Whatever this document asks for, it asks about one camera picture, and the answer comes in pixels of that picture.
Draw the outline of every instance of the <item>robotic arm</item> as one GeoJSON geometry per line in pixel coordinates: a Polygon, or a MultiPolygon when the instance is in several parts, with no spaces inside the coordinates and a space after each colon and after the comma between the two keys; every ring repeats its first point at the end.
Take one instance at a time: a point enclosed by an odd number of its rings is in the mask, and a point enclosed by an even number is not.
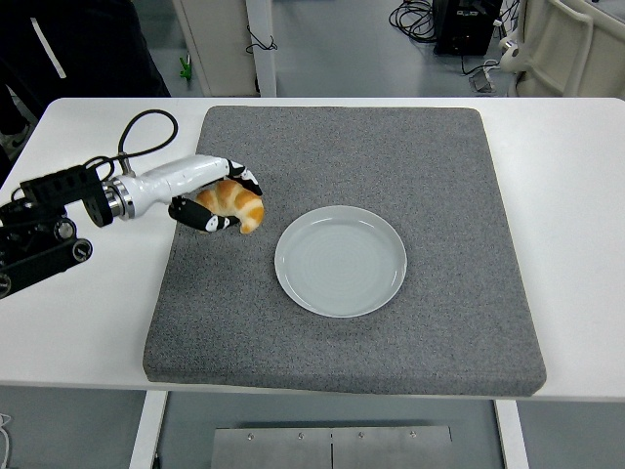
{"type": "Polygon", "coordinates": [[[82,165],[21,183],[23,197],[0,207],[0,299],[90,258],[92,244],[76,236],[76,226],[66,216],[68,203],[82,199],[91,220],[104,227],[115,217],[141,217],[160,202],[169,204],[169,214],[178,222],[213,232],[238,223],[238,219],[214,215],[183,194],[225,177],[262,194],[245,166],[202,154],[141,176],[127,171],[101,181],[96,166],[82,165]]]}

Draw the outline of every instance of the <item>croissant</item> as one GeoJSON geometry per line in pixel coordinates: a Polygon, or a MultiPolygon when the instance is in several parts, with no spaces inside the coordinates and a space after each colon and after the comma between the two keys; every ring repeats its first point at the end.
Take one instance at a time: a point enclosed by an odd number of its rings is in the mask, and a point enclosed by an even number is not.
{"type": "Polygon", "coordinates": [[[238,218],[244,235],[256,230],[265,217],[261,198],[230,179],[220,181],[214,189],[200,192],[195,201],[215,215],[238,218]]]}

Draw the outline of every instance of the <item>white plate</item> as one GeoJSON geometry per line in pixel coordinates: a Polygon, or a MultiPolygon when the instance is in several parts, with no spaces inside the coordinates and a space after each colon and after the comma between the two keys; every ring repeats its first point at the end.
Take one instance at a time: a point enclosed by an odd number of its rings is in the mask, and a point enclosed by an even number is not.
{"type": "Polygon", "coordinates": [[[295,220],[275,248],[275,272],[298,305],[318,315],[366,315],[395,296],[406,251],[391,225],[361,208],[334,205],[295,220]]]}

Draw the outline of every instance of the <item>white stripe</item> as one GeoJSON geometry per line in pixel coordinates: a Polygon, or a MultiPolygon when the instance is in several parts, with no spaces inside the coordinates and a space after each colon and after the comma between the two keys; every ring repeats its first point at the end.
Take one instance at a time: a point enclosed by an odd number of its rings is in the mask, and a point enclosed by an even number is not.
{"type": "Polygon", "coordinates": [[[30,22],[32,22],[32,27],[34,27],[35,32],[37,33],[37,37],[39,38],[39,42],[41,42],[41,45],[43,46],[43,48],[46,51],[46,54],[48,54],[48,57],[50,58],[50,62],[52,62],[52,65],[55,66],[55,69],[57,70],[57,73],[59,74],[59,77],[60,78],[67,78],[67,75],[65,75],[65,70],[63,70],[63,67],[59,63],[59,60],[57,59],[57,56],[55,56],[55,53],[52,52],[52,48],[50,47],[50,44],[48,43],[48,39],[46,39],[46,36],[43,35],[43,31],[41,30],[41,27],[39,27],[39,23],[37,22],[37,18],[31,18],[30,22]]]}

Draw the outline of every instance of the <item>green object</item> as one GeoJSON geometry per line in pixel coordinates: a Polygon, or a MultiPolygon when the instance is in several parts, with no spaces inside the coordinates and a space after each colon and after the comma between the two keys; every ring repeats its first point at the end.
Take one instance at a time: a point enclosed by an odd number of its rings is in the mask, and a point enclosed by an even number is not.
{"type": "Polygon", "coordinates": [[[183,65],[183,69],[180,72],[180,76],[186,78],[187,80],[191,80],[191,60],[190,57],[187,56],[187,61],[180,57],[180,63],[183,65]]]}

